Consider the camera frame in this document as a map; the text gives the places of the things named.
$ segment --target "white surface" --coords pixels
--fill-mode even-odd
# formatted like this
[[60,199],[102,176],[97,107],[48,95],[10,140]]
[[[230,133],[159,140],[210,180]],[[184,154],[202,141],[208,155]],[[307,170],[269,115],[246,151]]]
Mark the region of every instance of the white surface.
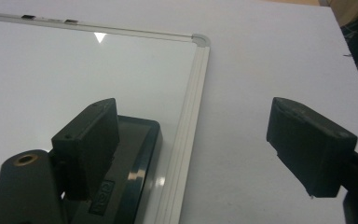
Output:
[[344,223],[342,199],[313,199],[266,142],[273,96],[358,135],[358,73],[328,7],[258,1],[0,0],[0,12],[201,33],[212,51],[182,223]]
[[[93,32],[0,21],[0,164],[24,150],[51,149],[50,138],[87,105],[115,97],[120,115],[160,123],[156,179],[165,179],[173,144],[189,138],[191,146],[181,150],[192,148],[195,127],[182,116],[199,112],[205,71],[194,71],[200,66],[196,49],[191,42],[101,39]],[[202,82],[193,84],[191,78],[199,77]],[[177,140],[179,124],[192,133]],[[159,202],[162,185],[152,185],[150,202]],[[154,220],[157,209],[147,206],[146,219]]]

